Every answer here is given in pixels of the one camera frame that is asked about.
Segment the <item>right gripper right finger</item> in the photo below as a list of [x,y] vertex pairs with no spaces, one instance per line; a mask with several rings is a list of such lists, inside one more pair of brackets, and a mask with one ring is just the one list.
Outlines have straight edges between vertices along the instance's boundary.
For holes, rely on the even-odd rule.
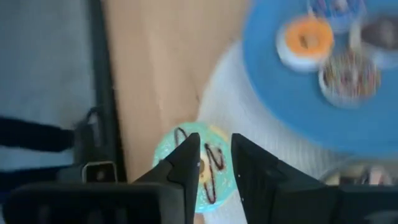
[[336,221],[337,188],[288,165],[241,134],[232,135],[231,155],[248,223]]

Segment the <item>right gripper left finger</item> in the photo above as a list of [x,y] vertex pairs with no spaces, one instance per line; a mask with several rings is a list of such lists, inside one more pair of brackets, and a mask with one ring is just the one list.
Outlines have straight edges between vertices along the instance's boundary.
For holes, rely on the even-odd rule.
[[200,136],[193,133],[135,180],[149,196],[136,215],[139,223],[193,223],[199,170]]

